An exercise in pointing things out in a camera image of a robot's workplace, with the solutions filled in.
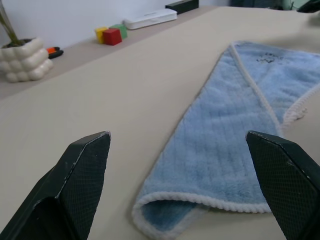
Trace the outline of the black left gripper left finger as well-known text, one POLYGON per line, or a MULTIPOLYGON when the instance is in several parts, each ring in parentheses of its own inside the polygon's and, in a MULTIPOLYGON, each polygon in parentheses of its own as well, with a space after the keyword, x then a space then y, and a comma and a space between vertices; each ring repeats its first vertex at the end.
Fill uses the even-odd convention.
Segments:
POLYGON ((86 240, 101 198, 111 134, 71 143, 34 185, 0 234, 2 240, 86 240))

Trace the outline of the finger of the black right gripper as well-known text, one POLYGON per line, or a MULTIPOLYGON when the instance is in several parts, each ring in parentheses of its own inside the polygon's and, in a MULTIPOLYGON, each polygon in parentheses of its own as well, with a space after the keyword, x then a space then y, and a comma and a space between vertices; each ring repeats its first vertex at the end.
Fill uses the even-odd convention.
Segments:
POLYGON ((297 9, 299 13, 315 13, 320 10, 320 0, 309 0, 297 9))

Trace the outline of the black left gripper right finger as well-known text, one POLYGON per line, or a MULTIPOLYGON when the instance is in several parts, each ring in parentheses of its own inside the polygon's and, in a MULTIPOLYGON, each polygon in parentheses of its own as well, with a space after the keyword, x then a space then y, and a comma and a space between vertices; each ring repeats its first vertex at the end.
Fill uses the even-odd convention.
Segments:
POLYGON ((249 131, 246 142, 263 196, 288 240, 320 238, 320 166, 295 142, 249 131))

